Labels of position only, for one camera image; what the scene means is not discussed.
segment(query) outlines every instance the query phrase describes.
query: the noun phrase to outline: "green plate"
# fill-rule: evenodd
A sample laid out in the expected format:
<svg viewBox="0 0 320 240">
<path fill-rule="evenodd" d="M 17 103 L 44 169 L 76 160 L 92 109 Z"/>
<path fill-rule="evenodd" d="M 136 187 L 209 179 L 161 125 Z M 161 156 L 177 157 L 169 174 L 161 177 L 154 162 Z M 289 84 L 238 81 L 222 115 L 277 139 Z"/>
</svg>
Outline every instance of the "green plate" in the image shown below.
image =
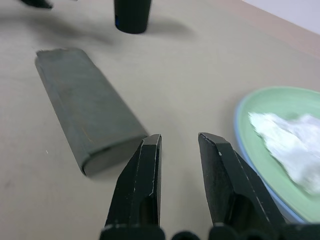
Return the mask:
<svg viewBox="0 0 320 240">
<path fill-rule="evenodd" d="M 320 119 L 320 93 L 295 87 L 264 88 L 243 99 L 235 120 L 238 138 L 265 183 L 302 219 L 320 222 L 320 196 L 309 195 L 290 180 L 254 131 L 248 113 L 274 113 L 287 120 L 311 114 Z"/>
</svg>

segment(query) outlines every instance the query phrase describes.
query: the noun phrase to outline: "table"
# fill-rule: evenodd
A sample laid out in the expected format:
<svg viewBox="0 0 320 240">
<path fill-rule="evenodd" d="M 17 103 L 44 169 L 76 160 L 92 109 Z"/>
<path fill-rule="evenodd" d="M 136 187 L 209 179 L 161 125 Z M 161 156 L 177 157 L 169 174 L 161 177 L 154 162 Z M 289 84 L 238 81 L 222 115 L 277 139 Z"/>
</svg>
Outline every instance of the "table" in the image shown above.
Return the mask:
<svg viewBox="0 0 320 240">
<path fill-rule="evenodd" d="M 237 102 L 271 85 L 319 91 L 318 57 L 217 0 L 154 0 L 141 35 L 114 27 L 111 0 L 54 3 L 50 12 L 0 3 L 1 238 L 94 240 L 104 225 L 124 165 L 92 179 L 82 175 L 34 66 L 38 50 L 77 47 L 146 129 L 162 134 L 160 221 L 167 238 L 190 230 L 206 239 L 212 222 L 198 133 L 236 146 Z"/>
</svg>

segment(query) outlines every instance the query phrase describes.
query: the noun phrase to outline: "tissue paper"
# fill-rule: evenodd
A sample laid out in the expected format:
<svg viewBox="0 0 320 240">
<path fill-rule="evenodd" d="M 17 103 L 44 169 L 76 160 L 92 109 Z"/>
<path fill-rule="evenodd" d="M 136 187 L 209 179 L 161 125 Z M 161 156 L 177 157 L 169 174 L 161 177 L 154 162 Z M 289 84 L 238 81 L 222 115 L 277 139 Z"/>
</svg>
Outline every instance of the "tissue paper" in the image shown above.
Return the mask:
<svg viewBox="0 0 320 240">
<path fill-rule="evenodd" d="M 320 119 L 304 114 L 285 120 L 273 113 L 249 113 L 249 119 L 292 181 L 320 194 Z"/>
</svg>

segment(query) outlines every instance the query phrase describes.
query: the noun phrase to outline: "black object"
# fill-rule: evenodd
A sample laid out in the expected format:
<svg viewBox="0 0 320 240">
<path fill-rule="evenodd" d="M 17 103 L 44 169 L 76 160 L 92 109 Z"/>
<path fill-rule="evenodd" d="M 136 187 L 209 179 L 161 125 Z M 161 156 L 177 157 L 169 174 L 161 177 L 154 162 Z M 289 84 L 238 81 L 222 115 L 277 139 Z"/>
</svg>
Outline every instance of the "black object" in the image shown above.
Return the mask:
<svg viewBox="0 0 320 240">
<path fill-rule="evenodd" d="M 276 237 L 285 220 L 260 177 L 223 137 L 200 133 L 198 141 L 212 222 Z"/>
<path fill-rule="evenodd" d="M 115 26 L 128 34 L 146 31 L 151 0 L 114 0 Z"/>
<path fill-rule="evenodd" d="M 319 240 L 320 224 L 286 224 L 258 175 L 224 138 L 198 136 L 213 228 L 209 240 Z M 100 240 L 165 240 L 159 227 L 161 136 L 142 141 L 115 186 Z M 172 240 L 199 240 L 183 231 Z"/>
<path fill-rule="evenodd" d="M 34 8 L 39 8 L 39 9 L 52 9 L 53 5 L 46 1 L 46 0 L 20 0 L 24 4 L 34 7 Z"/>
<path fill-rule="evenodd" d="M 130 159 L 148 134 L 84 51 L 39 51 L 35 65 L 85 175 Z"/>
</svg>

